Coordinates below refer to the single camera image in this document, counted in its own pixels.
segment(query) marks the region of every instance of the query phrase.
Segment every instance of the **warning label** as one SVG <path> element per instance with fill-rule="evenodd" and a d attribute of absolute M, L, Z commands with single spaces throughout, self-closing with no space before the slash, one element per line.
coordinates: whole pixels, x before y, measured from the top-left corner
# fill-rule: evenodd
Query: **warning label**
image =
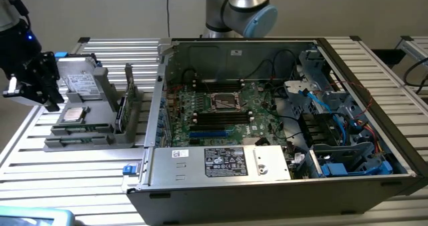
<path fill-rule="evenodd" d="M 96 87 L 95 79 L 91 74 L 67 75 L 68 84 L 80 95 L 99 95 L 100 91 Z"/>
<path fill-rule="evenodd" d="M 247 176 L 243 148 L 206 148 L 205 174 L 207 177 Z"/>

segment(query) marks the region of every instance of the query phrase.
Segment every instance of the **white wall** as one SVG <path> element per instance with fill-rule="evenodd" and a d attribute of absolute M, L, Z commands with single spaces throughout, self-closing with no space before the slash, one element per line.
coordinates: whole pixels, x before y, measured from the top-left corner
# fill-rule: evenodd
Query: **white wall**
<path fill-rule="evenodd" d="M 167 36 L 166 0 L 23 0 L 48 50 L 68 50 L 79 37 Z M 428 0 L 270 0 L 280 16 L 270 36 L 358 35 L 374 47 L 400 35 L 428 35 Z M 170 0 L 173 37 L 205 28 L 205 0 Z"/>

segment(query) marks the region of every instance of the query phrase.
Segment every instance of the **green circuit board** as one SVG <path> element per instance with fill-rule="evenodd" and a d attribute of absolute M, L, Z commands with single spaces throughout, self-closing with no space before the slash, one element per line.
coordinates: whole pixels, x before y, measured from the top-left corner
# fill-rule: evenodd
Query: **green circuit board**
<path fill-rule="evenodd" d="M 243 145 L 254 140 L 265 137 L 272 145 L 285 145 L 286 140 L 282 131 L 277 131 L 274 135 L 269 131 L 269 124 L 273 130 L 277 129 L 281 120 L 270 115 L 266 109 L 261 106 L 262 101 L 270 101 L 270 91 L 265 90 L 265 84 L 251 82 L 245 85 L 241 91 L 237 92 L 239 109 L 223 107 L 217 112 L 239 111 L 253 112 L 253 121 L 249 124 L 226 125 L 225 130 L 229 133 L 227 137 L 222 138 L 197 138 L 199 144 L 190 144 L 190 127 L 195 125 L 193 122 L 194 112 L 211 113 L 211 93 L 197 93 L 193 89 L 183 87 L 174 92 L 175 101 L 171 103 L 173 110 L 173 146 L 210 146 L 210 145 Z"/>

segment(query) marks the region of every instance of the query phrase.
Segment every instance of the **motherboard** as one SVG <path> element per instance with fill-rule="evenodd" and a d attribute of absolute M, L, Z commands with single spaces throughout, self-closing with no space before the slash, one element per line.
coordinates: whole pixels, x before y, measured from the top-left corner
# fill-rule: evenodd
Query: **motherboard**
<path fill-rule="evenodd" d="M 272 84 L 199 83 L 171 89 L 173 147 L 285 145 L 281 120 L 262 106 Z"/>

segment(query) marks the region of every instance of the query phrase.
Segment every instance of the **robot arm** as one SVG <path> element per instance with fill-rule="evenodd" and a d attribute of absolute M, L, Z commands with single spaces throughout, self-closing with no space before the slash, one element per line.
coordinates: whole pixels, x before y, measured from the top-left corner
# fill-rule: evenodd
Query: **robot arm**
<path fill-rule="evenodd" d="M 269 0 L 206 0 L 205 38 L 263 37 L 272 30 L 278 16 Z"/>
<path fill-rule="evenodd" d="M 3 91 L 5 98 L 59 111 L 58 103 L 64 100 L 55 56 L 52 52 L 41 52 L 21 0 L 0 0 L 0 68 L 9 80 Z"/>

